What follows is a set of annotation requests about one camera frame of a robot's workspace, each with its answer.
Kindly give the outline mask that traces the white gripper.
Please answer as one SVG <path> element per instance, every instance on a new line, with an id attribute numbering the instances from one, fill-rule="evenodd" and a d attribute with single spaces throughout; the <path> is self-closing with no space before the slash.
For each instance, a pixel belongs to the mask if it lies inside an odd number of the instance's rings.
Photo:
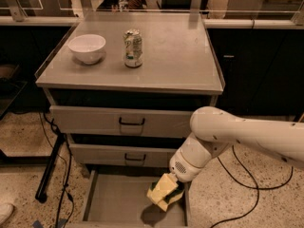
<path id="1" fill-rule="evenodd" d="M 200 155 L 194 152 L 186 154 L 179 149 L 170 159 L 169 169 L 171 173 L 163 174 L 155 185 L 151 185 L 147 197 L 153 204 L 158 204 L 166 212 L 171 204 L 183 196 L 184 190 L 176 190 L 178 188 L 177 181 L 192 181 L 202 170 L 202 161 L 203 158 Z"/>

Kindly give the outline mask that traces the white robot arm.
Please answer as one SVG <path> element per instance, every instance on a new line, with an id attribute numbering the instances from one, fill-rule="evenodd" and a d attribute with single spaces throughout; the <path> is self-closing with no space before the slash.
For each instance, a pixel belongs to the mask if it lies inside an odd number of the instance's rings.
<path id="1" fill-rule="evenodd" d="M 235 144 L 304 169 L 304 123 L 245 119 L 204 106 L 192 114 L 190 129 L 190 135 L 170 159 L 169 171 L 147 191 L 147 197 L 163 211 L 181 199 L 186 182 Z"/>

